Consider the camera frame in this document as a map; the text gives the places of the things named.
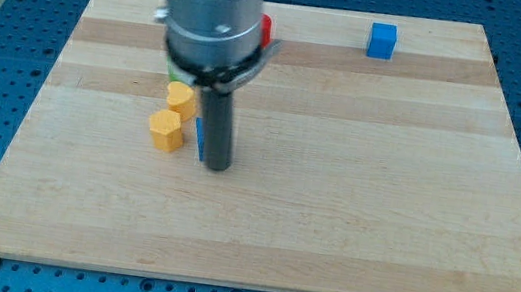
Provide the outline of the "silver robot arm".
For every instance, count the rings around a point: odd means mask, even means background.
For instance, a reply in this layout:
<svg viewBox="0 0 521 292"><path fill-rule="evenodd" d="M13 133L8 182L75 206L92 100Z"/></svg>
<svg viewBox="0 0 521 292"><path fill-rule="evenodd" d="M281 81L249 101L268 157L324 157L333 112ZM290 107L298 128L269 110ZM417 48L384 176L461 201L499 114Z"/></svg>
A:
<svg viewBox="0 0 521 292"><path fill-rule="evenodd" d="M166 0L166 46L177 79L227 94L249 83L282 47L263 42L264 0Z"/></svg>

